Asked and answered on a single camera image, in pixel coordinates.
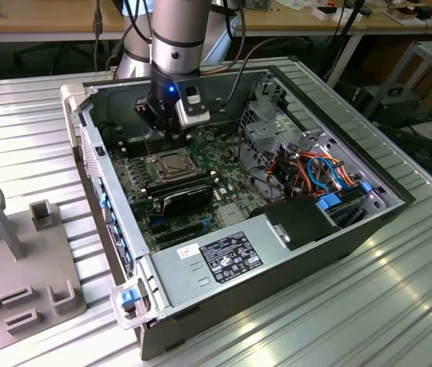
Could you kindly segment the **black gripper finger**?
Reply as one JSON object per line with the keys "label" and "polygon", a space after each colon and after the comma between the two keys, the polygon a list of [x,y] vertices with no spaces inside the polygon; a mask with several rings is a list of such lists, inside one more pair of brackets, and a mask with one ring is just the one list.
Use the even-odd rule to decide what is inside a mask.
{"label": "black gripper finger", "polygon": [[180,131],[177,134],[172,134],[170,139],[171,149],[179,149],[188,147],[191,143],[191,137],[186,132]]}
{"label": "black gripper finger", "polygon": [[144,143],[147,143],[146,138],[159,137],[161,149],[167,150],[170,147],[170,122],[163,102],[156,97],[140,98],[136,101],[135,111],[148,125],[148,129],[141,129]]}

